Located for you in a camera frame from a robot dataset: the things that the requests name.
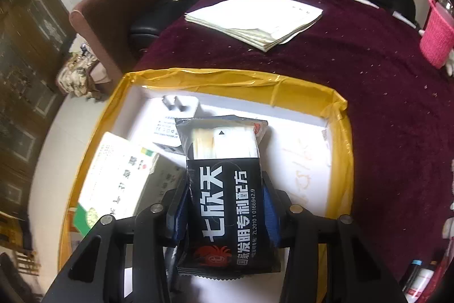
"maroon blanket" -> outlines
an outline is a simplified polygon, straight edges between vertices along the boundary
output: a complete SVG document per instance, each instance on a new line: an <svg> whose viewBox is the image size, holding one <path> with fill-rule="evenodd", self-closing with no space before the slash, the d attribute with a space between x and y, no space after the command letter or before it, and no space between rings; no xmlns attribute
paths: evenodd
<svg viewBox="0 0 454 303"><path fill-rule="evenodd" d="M400 277L412 259L430 261L452 215L454 85L421 55L417 32L387 11L353 0L297 1L323 9L322 18L267 53L180 18L136 70L259 70L337 90L353 132L352 214Z"/></svg>

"wooden door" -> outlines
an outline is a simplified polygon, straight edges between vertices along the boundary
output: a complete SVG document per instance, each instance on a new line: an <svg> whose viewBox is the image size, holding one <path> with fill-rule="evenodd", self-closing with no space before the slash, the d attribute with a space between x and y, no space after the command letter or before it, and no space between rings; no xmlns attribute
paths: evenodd
<svg viewBox="0 0 454 303"><path fill-rule="evenodd" d="M0 0L0 211L23 217L63 102L54 79L74 31L60 0Z"/></svg>

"white floor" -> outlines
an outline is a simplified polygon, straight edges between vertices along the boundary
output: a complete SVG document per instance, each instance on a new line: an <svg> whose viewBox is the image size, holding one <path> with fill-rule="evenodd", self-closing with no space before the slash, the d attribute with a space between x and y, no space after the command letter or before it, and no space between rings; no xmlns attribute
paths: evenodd
<svg viewBox="0 0 454 303"><path fill-rule="evenodd" d="M63 216L80 161L106 102L67 97L47 134L30 193L33 248L41 263L39 284L46 292L56 277Z"/></svg>

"white charger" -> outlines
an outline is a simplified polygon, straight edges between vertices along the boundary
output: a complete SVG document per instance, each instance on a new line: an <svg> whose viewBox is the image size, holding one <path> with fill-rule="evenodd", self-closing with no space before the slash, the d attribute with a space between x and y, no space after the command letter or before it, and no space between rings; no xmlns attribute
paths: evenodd
<svg viewBox="0 0 454 303"><path fill-rule="evenodd" d="M184 154L175 127L176 118L193 118L199 108L199 99L188 95L164 95L151 99L153 112L152 141L167 152Z"/></svg>

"brown sofa armrest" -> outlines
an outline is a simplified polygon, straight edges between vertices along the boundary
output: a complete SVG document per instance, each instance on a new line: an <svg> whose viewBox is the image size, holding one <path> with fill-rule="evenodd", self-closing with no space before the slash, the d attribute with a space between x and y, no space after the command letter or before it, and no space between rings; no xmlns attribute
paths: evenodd
<svg viewBox="0 0 454 303"><path fill-rule="evenodd" d="M87 40L114 85L137 63L128 46L129 26L157 1L82 0L71 11L71 25Z"/></svg>

